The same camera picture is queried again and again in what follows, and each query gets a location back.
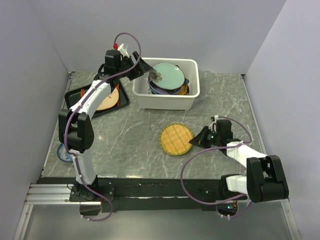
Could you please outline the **orange plastic utensil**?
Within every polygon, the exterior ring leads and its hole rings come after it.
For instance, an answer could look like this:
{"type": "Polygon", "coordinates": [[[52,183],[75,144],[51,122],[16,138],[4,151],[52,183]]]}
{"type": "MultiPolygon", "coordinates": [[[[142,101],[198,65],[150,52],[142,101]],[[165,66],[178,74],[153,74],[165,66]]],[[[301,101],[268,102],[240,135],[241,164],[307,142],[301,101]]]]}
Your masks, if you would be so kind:
{"type": "Polygon", "coordinates": [[[117,85],[117,90],[118,90],[118,101],[117,101],[117,106],[119,107],[121,104],[121,99],[122,99],[122,91],[120,87],[120,83],[117,85]]]}

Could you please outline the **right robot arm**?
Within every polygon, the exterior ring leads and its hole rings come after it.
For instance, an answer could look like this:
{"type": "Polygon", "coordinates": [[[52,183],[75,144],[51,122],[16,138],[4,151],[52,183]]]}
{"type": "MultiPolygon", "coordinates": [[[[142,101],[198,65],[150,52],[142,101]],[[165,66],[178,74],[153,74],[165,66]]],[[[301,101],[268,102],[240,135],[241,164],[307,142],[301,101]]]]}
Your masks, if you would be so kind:
{"type": "Polygon", "coordinates": [[[211,120],[212,124],[204,126],[189,143],[204,150],[217,149],[246,169],[245,175],[223,175],[218,185],[219,195],[230,199],[238,193],[254,203],[287,199],[289,187],[280,157],[252,149],[250,140],[234,138],[233,119],[216,115],[211,120]]]}

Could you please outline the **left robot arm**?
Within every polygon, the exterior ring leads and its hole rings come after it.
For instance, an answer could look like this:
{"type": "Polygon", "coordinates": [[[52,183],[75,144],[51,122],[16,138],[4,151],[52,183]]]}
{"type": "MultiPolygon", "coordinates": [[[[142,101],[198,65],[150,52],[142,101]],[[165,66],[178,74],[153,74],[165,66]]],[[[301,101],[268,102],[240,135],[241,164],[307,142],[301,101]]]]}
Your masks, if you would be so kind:
{"type": "Polygon", "coordinates": [[[95,200],[100,193],[90,151],[95,139],[92,118],[103,100],[116,89],[121,78],[127,77],[132,81],[151,70],[152,67],[136,51],[128,55],[119,49],[108,50],[105,62],[89,89],[77,103],[69,109],[60,110],[58,114],[58,136],[72,158],[76,190],[88,201],[95,200]]]}

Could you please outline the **blue white patterned bowl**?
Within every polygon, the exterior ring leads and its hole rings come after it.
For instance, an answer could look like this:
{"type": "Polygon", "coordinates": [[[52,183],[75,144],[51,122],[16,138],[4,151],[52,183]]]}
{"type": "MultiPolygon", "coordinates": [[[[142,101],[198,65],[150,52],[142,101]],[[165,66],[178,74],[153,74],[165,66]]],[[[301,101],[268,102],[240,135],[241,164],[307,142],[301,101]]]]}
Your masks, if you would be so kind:
{"type": "Polygon", "coordinates": [[[66,163],[72,163],[73,158],[70,154],[66,152],[65,146],[63,143],[61,143],[57,148],[57,157],[62,161],[66,163]]]}

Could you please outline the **purple plastic plate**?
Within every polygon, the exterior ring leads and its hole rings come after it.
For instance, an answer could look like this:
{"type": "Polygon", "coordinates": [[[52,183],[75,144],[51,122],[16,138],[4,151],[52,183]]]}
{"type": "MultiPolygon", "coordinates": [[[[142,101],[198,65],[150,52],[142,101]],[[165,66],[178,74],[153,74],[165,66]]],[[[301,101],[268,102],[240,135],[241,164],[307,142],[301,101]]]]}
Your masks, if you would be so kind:
{"type": "Polygon", "coordinates": [[[181,91],[181,88],[176,88],[176,89],[172,89],[172,90],[168,90],[168,89],[164,89],[164,88],[160,88],[157,85],[155,85],[150,78],[148,78],[148,85],[150,90],[158,95],[175,95],[177,93],[179,93],[181,91]]]}

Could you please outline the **blue polka dot plate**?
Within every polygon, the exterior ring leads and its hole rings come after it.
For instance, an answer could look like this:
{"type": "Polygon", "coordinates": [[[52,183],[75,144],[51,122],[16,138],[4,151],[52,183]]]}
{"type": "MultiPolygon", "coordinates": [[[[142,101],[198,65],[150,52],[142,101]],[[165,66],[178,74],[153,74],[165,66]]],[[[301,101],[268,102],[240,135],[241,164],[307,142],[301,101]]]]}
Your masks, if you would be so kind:
{"type": "Polygon", "coordinates": [[[168,89],[162,89],[162,88],[153,88],[150,86],[149,89],[153,94],[157,94],[157,95],[176,95],[181,88],[168,90],[168,89]]]}

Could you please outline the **yellow polka dot plate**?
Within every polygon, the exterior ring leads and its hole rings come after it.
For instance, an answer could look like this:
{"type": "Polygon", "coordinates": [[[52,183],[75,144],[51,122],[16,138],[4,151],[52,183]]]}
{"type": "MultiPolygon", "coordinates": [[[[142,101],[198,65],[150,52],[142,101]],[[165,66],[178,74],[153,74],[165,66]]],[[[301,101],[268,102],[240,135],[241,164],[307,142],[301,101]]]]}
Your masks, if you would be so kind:
{"type": "Polygon", "coordinates": [[[180,88],[180,91],[177,93],[177,95],[187,96],[189,92],[190,92],[189,86],[186,84],[180,88]]]}

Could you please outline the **white plastic bin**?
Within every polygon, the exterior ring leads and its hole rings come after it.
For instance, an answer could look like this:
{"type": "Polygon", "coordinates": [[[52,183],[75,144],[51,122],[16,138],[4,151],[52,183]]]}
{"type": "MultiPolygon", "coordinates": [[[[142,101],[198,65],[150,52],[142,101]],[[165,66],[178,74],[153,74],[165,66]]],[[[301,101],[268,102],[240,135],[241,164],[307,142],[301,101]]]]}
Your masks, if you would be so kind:
{"type": "Polygon", "coordinates": [[[179,66],[184,76],[189,80],[188,95],[150,94],[148,74],[133,80],[132,91],[137,97],[139,107],[154,110],[189,110],[196,97],[200,95],[200,79],[198,64],[193,59],[144,57],[150,66],[169,63],[179,66]]]}

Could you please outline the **light green saucer plate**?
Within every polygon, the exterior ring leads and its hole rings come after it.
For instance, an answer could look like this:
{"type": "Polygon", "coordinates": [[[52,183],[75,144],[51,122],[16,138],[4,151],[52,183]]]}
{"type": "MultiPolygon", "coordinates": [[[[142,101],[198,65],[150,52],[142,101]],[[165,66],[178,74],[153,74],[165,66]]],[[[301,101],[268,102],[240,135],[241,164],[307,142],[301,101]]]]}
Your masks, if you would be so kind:
{"type": "Polygon", "coordinates": [[[176,65],[158,63],[149,72],[150,80],[159,88],[174,90],[180,88],[185,82],[184,73],[176,65]]]}

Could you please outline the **beige bird plate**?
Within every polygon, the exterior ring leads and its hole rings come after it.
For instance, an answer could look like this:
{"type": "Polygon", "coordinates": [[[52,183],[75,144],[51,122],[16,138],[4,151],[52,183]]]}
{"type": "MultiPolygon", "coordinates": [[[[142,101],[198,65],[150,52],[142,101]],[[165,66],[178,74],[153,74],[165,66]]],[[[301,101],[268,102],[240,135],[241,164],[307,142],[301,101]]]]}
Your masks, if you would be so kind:
{"type": "Polygon", "coordinates": [[[97,111],[104,111],[108,110],[114,106],[118,105],[118,101],[120,98],[119,90],[116,88],[113,90],[113,92],[107,96],[102,103],[98,106],[96,109],[97,111]]]}

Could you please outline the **yellow woven bamboo plate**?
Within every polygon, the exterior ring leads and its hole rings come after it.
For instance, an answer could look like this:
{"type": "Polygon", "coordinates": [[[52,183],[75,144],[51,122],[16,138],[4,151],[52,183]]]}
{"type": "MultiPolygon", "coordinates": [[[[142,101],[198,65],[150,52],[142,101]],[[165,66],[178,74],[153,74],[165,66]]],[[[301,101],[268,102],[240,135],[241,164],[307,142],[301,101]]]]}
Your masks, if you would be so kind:
{"type": "Polygon", "coordinates": [[[182,156],[190,151],[189,141],[194,137],[191,129],[182,123],[167,125],[159,135],[159,144],[171,156],[182,156]]]}

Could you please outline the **blue star shaped dish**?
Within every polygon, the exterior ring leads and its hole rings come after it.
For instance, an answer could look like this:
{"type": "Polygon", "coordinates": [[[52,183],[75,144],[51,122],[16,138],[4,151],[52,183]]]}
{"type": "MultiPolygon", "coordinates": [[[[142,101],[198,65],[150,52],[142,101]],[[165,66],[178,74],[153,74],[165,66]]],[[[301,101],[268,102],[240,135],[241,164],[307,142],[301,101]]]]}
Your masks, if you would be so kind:
{"type": "Polygon", "coordinates": [[[184,82],[183,82],[183,84],[182,84],[182,86],[181,87],[183,87],[183,86],[187,86],[188,84],[189,84],[189,80],[187,79],[187,78],[184,78],[184,82]]]}

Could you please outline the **orange plastic fork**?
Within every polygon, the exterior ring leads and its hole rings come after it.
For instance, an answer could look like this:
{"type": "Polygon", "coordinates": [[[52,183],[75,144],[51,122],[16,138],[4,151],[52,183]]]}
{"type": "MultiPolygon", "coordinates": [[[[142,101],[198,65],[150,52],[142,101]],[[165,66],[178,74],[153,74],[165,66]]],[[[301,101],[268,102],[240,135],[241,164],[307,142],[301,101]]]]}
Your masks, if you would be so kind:
{"type": "Polygon", "coordinates": [[[85,95],[85,89],[80,90],[80,97],[82,98],[85,95]]]}

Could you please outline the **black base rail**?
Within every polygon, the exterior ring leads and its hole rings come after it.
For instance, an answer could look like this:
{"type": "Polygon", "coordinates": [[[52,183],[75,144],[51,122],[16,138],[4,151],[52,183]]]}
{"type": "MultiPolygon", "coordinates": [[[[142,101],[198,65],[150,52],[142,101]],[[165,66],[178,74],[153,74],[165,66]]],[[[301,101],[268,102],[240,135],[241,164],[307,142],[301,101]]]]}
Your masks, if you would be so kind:
{"type": "Polygon", "coordinates": [[[98,208],[107,213],[110,210],[214,211],[235,196],[247,199],[238,192],[229,191],[221,179],[98,178],[91,188],[95,193],[75,183],[69,200],[83,205],[97,202],[98,208]]]}

